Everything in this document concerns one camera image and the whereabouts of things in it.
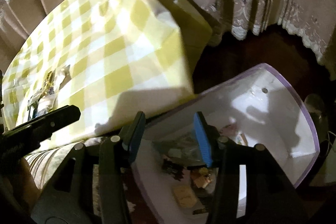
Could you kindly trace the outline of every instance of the box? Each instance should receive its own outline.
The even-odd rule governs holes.
[[[192,215],[172,195],[176,183],[161,171],[152,141],[175,139],[193,128],[193,115],[202,111],[218,129],[236,122],[249,146],[264,144],[294,187],[313,166],[319,142],[311,117],[292,86],[268,64],[257,65],[217,85],[150,123],[145,130],[133,175],[159,223],[205,223],[207,214]],[[237,217],[245,214],[246,169],[240,169]]]

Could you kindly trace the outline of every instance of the checkered fabric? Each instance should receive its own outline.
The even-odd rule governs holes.
[[[78,122],[41,150],[99,136],[194,96],[191,74],[211,28],[187,0],[65,0],[32,32],[3,79],[5,120],[27,120],[27,101],[46,74],[70,66],[56,108],[76,105]]]

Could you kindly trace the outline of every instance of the white object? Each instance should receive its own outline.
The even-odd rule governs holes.
[[[301,183],[319,154],[313,121],[292,86],[267,64],[253,67],[146,127],[132,169],[142,196],[159,223],[206,222],[207,214],[192,216],[178,206],[171,193],[178,182],[162,173],[158,153],[152,147],[153,140],[175,139],[191,130],[197,111],[202,111],[207,123],[218,129],[236,122],[249,146],[266,146],[294,187]],[[237,216],[245,214],[245,170],[241,165]]]

